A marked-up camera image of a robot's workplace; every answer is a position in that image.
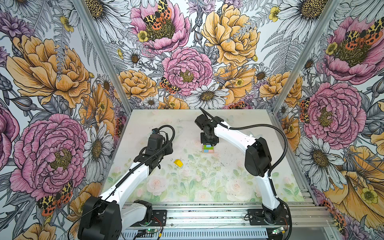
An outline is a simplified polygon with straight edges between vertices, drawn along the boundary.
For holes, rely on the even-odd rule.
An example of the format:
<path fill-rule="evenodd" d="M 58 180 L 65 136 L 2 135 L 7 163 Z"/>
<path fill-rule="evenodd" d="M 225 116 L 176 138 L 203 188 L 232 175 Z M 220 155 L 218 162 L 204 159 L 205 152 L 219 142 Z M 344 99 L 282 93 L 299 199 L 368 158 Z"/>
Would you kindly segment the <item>green wood block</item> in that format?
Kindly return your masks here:
<path fill-rule="evenodd" d="M 203 145 L 203 151 L 213 151 L 214 147 L 211 145 Z"/>

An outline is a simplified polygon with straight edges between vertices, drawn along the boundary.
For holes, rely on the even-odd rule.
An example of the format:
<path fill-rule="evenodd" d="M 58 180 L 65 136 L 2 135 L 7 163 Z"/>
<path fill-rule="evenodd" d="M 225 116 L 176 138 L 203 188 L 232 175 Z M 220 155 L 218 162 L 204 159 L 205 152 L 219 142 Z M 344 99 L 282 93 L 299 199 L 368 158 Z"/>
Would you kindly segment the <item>yellow wood block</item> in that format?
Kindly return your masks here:
<path fill-rule="evenodd" d="M 181 161 L 181 160 L 179 160 L 179 159 L 177 159 L 177 160 L 175 160 L 174 161 L 174 164 L 176 165 L 176 166 L 178 166 L 179 168 L 182 168 L 183 167 L 183 162 Z"/>

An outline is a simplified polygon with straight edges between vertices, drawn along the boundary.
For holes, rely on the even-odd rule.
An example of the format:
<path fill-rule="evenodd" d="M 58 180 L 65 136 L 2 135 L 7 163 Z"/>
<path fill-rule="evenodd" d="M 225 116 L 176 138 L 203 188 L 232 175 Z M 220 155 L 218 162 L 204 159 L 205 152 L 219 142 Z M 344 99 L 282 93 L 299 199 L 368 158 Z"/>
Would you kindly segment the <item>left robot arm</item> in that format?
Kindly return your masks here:
<path fill-rule="evenodd" d="M 160 166 L 164 156 L 173 153 L 173 140 L 173 137 L 153 132 L 128 172 L 100 196 L 86 200 L 79 219 L 78 239 L 117 240 L 124 228 L 151 219 L 150 203 L 136 201 L 125 211 L 123 206 L 135 188 Z"/>

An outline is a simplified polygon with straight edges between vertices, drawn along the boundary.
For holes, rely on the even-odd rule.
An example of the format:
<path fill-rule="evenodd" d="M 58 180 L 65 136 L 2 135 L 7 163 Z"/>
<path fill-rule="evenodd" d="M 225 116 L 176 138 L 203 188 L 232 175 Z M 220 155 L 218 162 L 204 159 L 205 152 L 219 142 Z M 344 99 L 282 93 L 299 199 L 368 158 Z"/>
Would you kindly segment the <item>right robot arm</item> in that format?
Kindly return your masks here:
<path fill-rule="evenodd" d="M 203 111 L 203 114 L 195 119 L 195 124 L 202 130 L 201 143 L 203 145 L 215 146 L 219 143 L 220 139 L 223 139 L 245 153 L 245 169 L 249 174 L 256 177 L 257 185 L 262 194 L 263 211 L 255 218 L 264 221 L 266 224 L 276 224 L 284 213 L 285 206 L 277 195 L 272 180 L 272 171 L 286 156 L 289 145 L 285 133 L 279 128 L 268 124 L 234 128 L 227 125 L 220 117 L 213 117 L 206 111 Z M 274 164 L 272 164 L 269 145 L 264 138 L 256 139 L 241 132 L 242 130 L 258 127 L 273 129 L 280 133 L 283 138 L 284 148 L 282 155 Z"/>

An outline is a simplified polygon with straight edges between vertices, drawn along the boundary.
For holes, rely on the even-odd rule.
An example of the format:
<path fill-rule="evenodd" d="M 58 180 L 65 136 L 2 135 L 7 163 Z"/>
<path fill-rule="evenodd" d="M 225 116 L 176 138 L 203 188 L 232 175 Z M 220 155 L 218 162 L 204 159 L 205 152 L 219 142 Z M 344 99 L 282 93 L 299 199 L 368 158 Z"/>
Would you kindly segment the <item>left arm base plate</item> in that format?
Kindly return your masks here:
<path fill-rule="evenodd" d="M 151 210 L 145 214 L 144 219 L 139 224 L 145 227 L 164 227 L 167 222 L 167 214 L 167 210 Z"/>

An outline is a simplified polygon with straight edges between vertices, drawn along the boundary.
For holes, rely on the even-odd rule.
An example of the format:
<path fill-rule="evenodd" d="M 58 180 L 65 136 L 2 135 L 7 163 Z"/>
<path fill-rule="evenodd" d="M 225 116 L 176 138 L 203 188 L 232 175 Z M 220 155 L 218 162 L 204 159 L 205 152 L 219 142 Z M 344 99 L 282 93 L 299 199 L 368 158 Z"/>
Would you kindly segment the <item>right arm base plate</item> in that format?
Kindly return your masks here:
<path fill-rule="evenodd" d="M 244 219 L 248 220 L 251 226 L 288 226 L 291 223 L 289 217 L 286 210 L 283 210 L 276 217 L 270 217 L 270 219 L 268 219 L 263 209 L 248 209 Z"/>

